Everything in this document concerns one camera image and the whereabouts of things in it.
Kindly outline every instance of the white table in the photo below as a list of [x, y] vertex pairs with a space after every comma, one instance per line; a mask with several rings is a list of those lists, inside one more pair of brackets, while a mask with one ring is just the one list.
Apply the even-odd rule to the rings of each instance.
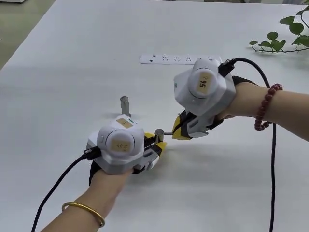
[[[182, 108], [173, 77], [184, 65], [140, 65], [141, 54], [215, 54], [256, 61], [270, 83], [309, 93], [308, 53], [247, 48], [302, 6], [170, 1], [56, 1], [0, 73], [0, 227], [29, 231], [39, 203], [82, 154], [88, 135], [120, 113], [128, 95], [146, 131], [169, 131]], [[262, 84], [237, 64], [233, 74]], [[271, 129], [227, 120], [189, 142], [167, 138], [150, 172], [132, 176], [107, 218], [109, 232], [266, 232]], [[276, 232], [308, 230], [309, 144], [278, 129]], [[75, 167], [43, 209], [38, 231], [87, 188], [90, 163]]]

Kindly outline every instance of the black cord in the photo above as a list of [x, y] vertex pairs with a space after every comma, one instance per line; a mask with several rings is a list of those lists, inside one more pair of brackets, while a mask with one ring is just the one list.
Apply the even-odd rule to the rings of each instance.
[[84, 160], [84, 159], [88, 159], [88, 160], [92, 160], [98, 156], [101, 155], [101, 150], [96, 146], [96, 147], [92, 147], [90, 149], [87, 149], [84, 151], [84, 154], [81, 155], [79, 158], [76, 159], [76, 161], [74, 161], [69, 167], [67, 167], [67, 169], [63, 172], [63, 174], [59, 177], [59, 179], [56, 181], [56, 183], [54, 184], [54, 186], [50, 189], [50, 191], [48, 192], [48, 194], [45, 196], [45, 198], [43, 199], [43, 201], [41, 202], [37, 214], [35, 215], [35, 219], [32, 225], [32, 229], [31, 232], [35, 232], [35, 229], [37, 227], [38, 221], [39, 221], [39, 217], [41, 214], [41, 211], [45, 205], [45, 203], [47, 202], [47, 200], [50, 198], [50, 196], [54, 193], [54, 191], [56, 190], [56, 188], [59, 186], [59, 184], [61, 183], [61, 181], [64, 179], [64, 177], [69, 173], [69, 171], [76, 165], [78, 164], [80, 161]]
[[[262, 76], [265, 85], [267, 88], [270, 88], [269, 82], [262, 71], [262, 69], [253, 61], [246, 59], [246, 58], [235, 58], [232, 60], [228, 60], [227, 62], [221, 64], [219, 66], [219, 73], [223, 73], [223, 76], [226, 76], [228, 73], [230, 73], [234, 69], [234, 64], [236, 62], [245, 62], [248, 64], [251, 64], [255, 69], [258, 70], [260, 75]], [[275, 217], [275, 197], [276, 197], [276, 180], [275, 180], [275, 153], [276, 153], [276, 137], [277, 137], [277, 125], [273, 123], [272, 127], [272, 148], [271, 148], [271, 212], [270, 212], [270, 223], [269, 223], [269, 232], [273, 231], [274, 227], [274, 217]]]

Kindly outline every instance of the plant stem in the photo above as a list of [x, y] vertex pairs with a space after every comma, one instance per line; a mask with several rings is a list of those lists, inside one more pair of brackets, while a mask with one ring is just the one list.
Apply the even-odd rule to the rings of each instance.
[[[303, 48], [303, 49], [296, 49], [296, 50], [291, 50], [291, 51], [278, 51], [278, 53], [288, 53], [288, 52], [300, 52], [300, 51], [304, 51], [304, 50], [308, 50], [309, 49], [309, 47], [307, 47], [307, 48]], [[256, 50], [256, 49], [254, 49], [253, 48], [253, 50], [254, 51], [256, 51], [256, 52], [271, 52], [271, 51], [266, 51], [266, 50]]]
[[306, 27], [309, 28], [308, 24], [303, 20], [303, 14], [300, 15], [300, 19], [301, 19], [301, 21], [303, 21], [303, 23], [306, 25]]

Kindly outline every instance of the leaf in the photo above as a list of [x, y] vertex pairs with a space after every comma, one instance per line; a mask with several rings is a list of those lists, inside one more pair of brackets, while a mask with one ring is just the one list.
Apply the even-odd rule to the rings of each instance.
[[256, 45], [257, 43], [258, 43], [258, 41], [256, 41], [256, 40], [252, 40], [252, 41], [249, 42], [249, 44], [250, 44], [251, 46]]
[[289, 16], [286, 18], [283, 18], [282, 20], [279, 21], [281, 24], [286, 24], [286, 25], [290, 25], [294, 22], [294, 16]]
[[261, 47], [272, 47], [270, 42], [265, 41], [265, 40], [260, 43], [260, 46]]
[[302, 15], [305, 11], [309, 11], [309, 6], [307, 6], [304, 10], [297, 12], [296, 15]]
[[305, 47], [309, 47], [309, 36], [301, 36], [299, 37], [299, 42]]
[[301, 35], [298, 38], [296, 38], [296, 40], [293, 41], [292, 45], [301, 45], [301, 38], [302, 37], [306, 37], [305, 35]]
[[281, 45], [282, 45], [282, 47], [283, 47], [283, 46], [285, 46], [286, 40], [281, 40], [280, 43], [281, 43]]
[[292, 23], [290, 24], [290, 32], [294, 35], [299, 35], [304, 30], [304, 25], [302, 23]]
[[281, 42], [279, 42], [278, 40], [271, 41], [271, 46], [277, 52], [279, 52], [283, 48], [284, 45], [285, 45], [285, 40], [282, 40]]
[[270, 32], [270, 33], [267, 34], [267, 38], [269, 40], [275, 40], [276, 38], [278, 38], [278, 33], [274, 32], [274, 31]]

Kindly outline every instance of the floor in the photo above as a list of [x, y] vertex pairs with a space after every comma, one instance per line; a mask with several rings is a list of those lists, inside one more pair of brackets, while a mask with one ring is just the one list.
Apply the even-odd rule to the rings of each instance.
[[[244, 0], [186, 1], [244, 2]], [[258, 0], [257, 2], [281, 4], [283, 1], [287, 0]], [[0, 70], [54, 2], [55, 0], [26, 0], [22, 4], [0, 2]]]

